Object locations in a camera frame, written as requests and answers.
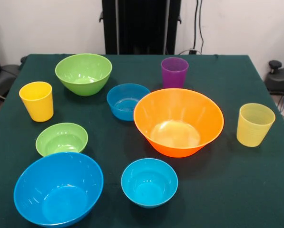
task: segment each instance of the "large green bowl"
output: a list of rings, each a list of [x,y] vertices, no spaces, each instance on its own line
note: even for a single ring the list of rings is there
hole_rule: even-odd
[[[104,87],[112,71],[111,62],[96,54],[77,54],[61,60],[55,74],[62,84],[79,96],[96,94]]]
[[[88,142],[87,131],[73,123],[58,123],[46,128],[36,140],[41,156],[58,152],[82,152]]]

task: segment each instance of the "blue bowl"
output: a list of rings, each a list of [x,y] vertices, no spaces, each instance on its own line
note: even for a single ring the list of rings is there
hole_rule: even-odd
[[[144,158],[127,166],[121,185],[132,202],[143,208],[155,208],[173,197],[178,188],[178,178],[166,162]]]
[[[138,84],[121,84],[113,87],[107,94],[107,101],[113,115],[125,121],[133,121],[133,111],[140,99],[150,93]]]
[[[31,164],[19,177],[14,202],[28,221],[67,227],[84,218],[103,189],[103,173],[90,157],[61,152]]]

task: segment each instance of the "large orange bowl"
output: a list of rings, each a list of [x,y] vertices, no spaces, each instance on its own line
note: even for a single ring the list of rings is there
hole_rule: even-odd
[[[162,89],[135,107],[138,130],[160,153],[187,157],[212,142],[224,125],[220,108],[207,96],[187,89]]]

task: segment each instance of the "cup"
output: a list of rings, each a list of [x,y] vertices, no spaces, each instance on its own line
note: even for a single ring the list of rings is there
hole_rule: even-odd
[[[257,103],[248,103],[239,110],[237,139],[244,146],[258,146],[275,121],[274,112]]]
[[[52,86],[49,83],[28,83],[20,89],[19,96],[32,120],[44,122],[53,116]]]
[[[177,57],[166,58],[161,63],[163,88],[183,88],[189,64]]]

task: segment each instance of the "dark green table cover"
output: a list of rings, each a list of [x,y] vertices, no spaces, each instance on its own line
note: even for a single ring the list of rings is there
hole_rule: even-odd
[[[79,97],[54,73],[67,55],[30,55],[0,111],[0,227],[35,227],[16,211],[17,178],[41,158],[35,149],[39,133],[50,125],[73,122],[89,134],[84,153],[104,174],[104,189],[78,228],[284,228],[284,121],[248,56],[182,56],[190,68],[185,88],[212,98],[221,108],[221,135],[196,154],[182,159],[156,152],[133,122],[116,119],[106,102],[109,89],[138,83],[161,88],[160,62],[166,56],[107,56],[111,77],[96,95]],[[54,116],[31,120],[18,92],[26,83],[53,86]],[[242,146],[235,137],[239,107],[257,102],[272,108],[276,121],[262,144]],[[165,205],[143,209],[131,203],[120,187],[123,170],[132,161],[155,157],[169,163],[179,178],[178,191]]]

